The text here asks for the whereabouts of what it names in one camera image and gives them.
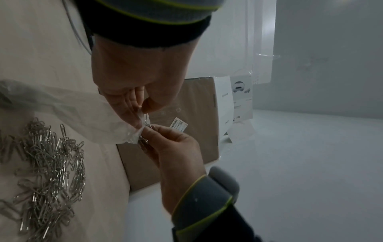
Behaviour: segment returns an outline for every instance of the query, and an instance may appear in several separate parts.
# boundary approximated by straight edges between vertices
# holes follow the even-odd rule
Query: pile of paper clips
[[[17,184],[23,192],[12,201],[0,200],[0,214],[19,223],[19,233],[29,235],[27,242],[59,238],[61,225],[68,226],[75,215],[72,204],[83,195],[84,142],[77,144],[67,137],[64,125],[60,128],[63,137],[57,138],[50,126],[35,118],[23,136],[2,138],[0,133],[1,163],[9,162],[14,150],[30,163],[30,168],[15,171],[23,177]]]

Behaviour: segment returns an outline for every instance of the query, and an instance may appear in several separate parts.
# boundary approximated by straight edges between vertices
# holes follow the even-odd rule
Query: sleeve
[[[197,39],[224,0],[75,0],[95,34],[139,48],[171,47]]]
[[[233,196],[214,179],[202,176],[176,206],[172,222],[175,242],[255,240],[254,233],[234,208]]]

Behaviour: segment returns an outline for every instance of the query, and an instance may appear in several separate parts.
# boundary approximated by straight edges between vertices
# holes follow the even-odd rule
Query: brown cardboard box
[[[230,79],[227,86],[231,94]],[[219,158],[220,127],[216,85],[213,77],[185,80],[174,102],[160,111],[151,113],[149,117],[150,123],[167,127],[171,126],[176,117],[181,119],[188,124],[184,133],[199,142],[204,163]],[[160,181],[158,168],[137,144],[124,143],[117,147],[132,191]]]

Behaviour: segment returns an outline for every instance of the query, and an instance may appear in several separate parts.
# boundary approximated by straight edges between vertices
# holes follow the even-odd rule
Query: label
[[[174,119],[174,121],[170,125],[171,128],[179,130],[181,132],[183,132],[186,129],[187,126],[188,126],[187,123],[185,123],[184,121],[180,120],[177,117]]]

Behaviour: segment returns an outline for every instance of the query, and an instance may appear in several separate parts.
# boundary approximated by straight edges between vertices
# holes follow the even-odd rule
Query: plastic sheet
[[[86,139],[98,144],[136,144],[143,129],[136,130],[122,121],[106,99],[96,93],[1,80],[0,104],[54,114]],[[142,113],[139,117],[144,122]]]

